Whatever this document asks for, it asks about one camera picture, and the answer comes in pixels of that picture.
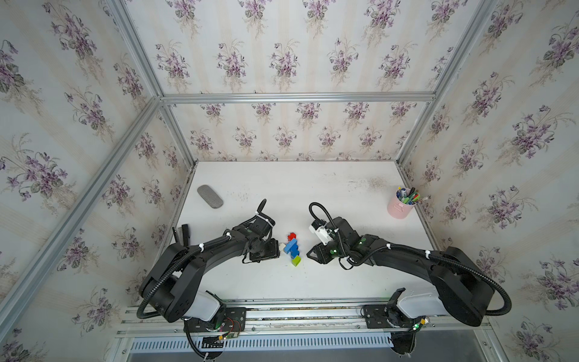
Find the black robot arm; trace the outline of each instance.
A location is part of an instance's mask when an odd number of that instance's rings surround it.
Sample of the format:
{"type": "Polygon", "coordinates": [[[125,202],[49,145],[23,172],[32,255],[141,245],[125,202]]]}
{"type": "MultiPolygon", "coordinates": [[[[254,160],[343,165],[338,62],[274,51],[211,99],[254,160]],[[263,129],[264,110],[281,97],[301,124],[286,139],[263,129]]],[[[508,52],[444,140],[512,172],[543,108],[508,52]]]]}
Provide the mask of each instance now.
{"type": "Polygon", "coordinates": [[[280,255],[278,241],[272,238],[276,224],[262,213],[266,200],[259,205],[255,216],[223,232],[223,236],[200,245],[185,247],[178,242],[169,245],[143,280],[140,294],[144,298],[137,317],[141,319],[163,316],[174,322],[183,317],[193,304],[201,278],[210,269],[233,257],[249,256],[249,262],[261,262],[280,255]],[[181,271],[176,277],[174,272],[181,271]],[[156,312],[144,313],[147,304],[156,312]]]}
{"type": "MultiPolygon", "coordinates": [[[[313,205],[320,206],[329,216],[323,206],[313,205]]],[[[420,277],[436,287],[448,314],[469,326],[480,326],[485,315],[503,315],[511,309],[511,300],[503,288],[458,248],[426,251],[389,243],[375,235],[359,236],[341,217],[325,222],[315,216],[311,206],[310,212],[315,218],[310,230],[323,240],[307,253],[310,259],[327,264],[335,258],[347,258],[352,268],[362,264],[388,266],[420,277]],[[502,296],[504,306],[487,310],[495,290],[502,296]]]]}

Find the stacked blocks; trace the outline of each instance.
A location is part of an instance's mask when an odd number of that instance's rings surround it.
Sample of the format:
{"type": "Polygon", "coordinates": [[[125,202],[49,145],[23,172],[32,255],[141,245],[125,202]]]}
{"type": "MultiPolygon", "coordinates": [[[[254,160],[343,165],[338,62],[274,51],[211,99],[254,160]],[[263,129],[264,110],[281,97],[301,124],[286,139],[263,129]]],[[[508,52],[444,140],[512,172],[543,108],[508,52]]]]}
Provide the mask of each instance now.
{"type": "Polygon", "coordinates": [[[296,239],[296,234],[291,233],[288,235],[288,241],[284,247],[284,253],[289,254],[291,257],[291,263],[294,266],[298,266],[299,262],[302,260],[299,257],[299,250],[298,250],[298,240],[296,239]]]}

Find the pink pen holder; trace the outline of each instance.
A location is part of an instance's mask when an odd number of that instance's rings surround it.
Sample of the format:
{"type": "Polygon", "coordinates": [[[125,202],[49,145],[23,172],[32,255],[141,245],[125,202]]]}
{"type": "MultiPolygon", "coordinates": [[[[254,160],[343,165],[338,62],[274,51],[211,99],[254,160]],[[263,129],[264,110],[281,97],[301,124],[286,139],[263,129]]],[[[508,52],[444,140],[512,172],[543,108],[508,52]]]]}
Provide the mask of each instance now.
{"type": "Polygon", "coordinates": [[[388,213],[396,219],[404,219],[406,216],[408,216],[412,209],[414,209],[414,204],[407,205],[402,203],[402,201],[398,200],[396,194],[392,196],[392,199],[388,204],[388,213]]]}

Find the wall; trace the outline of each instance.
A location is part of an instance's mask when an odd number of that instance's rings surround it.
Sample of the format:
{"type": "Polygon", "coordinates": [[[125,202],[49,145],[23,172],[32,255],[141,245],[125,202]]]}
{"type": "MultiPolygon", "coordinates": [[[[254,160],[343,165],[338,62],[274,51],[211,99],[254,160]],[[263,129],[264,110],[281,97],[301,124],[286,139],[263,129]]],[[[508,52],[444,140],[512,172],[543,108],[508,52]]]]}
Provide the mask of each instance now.
{"type": "Polygon", "coordinates": [[[174,110],[201,160],[389,160],[424,102],[180,104],[174,110]]]}
{"type": "Polygon", "coordinates": [[[127,7],[165,93],[387,92],[433,89],[478,3],[144,0],[127,7]]]}
{"type": "MultiPolygon", "coordinates": [[[[105,4],[0,2],[0,298],[150,98],[105,4]]],[[[156,118],[3,342],[1,361],[102,359],[181,191],[175,151],[156,118]]]]}
{"type": "Polygon", "coordinates": [[[491,318],[511,361],[579,352],[578,10],[500,1],[405,167],[441,247],[513,299],[491,318]]]}

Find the white table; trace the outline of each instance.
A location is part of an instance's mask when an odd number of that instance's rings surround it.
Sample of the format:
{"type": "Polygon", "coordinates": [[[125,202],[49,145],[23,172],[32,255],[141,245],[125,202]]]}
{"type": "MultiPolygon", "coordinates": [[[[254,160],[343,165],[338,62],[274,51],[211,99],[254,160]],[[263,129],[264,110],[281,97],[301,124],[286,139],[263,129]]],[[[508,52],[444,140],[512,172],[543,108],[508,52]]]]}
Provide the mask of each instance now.
{"type": "MultiPolygon", "coordinates": [[[[276,222],[273,237],[287,242],[295,232],[302,258],[297,267],[283,252],[278,259],[246,265],[241,257],[232,258],[207,272],[199,290],[222,299],[387,298],[400,287],[430,285],[383,266],[343,270],[338,260],[321,265],[306,257],[319,242],[308,230],[313,201],[333,218],[345,218],[360,235],[432,249],[415,210],[404,220],[386,211],[400,185],[393,162],[199,162],[178,223],[189,224],[191,244],[214,239],[249,219],[265,198],[263,212],[276,222]],[[197,188],[204,184],[223,199],[222,207],[212,209],[199,196],[197,188]]],[[[319,208],[314,212],[326,219],[319,208]]]]}

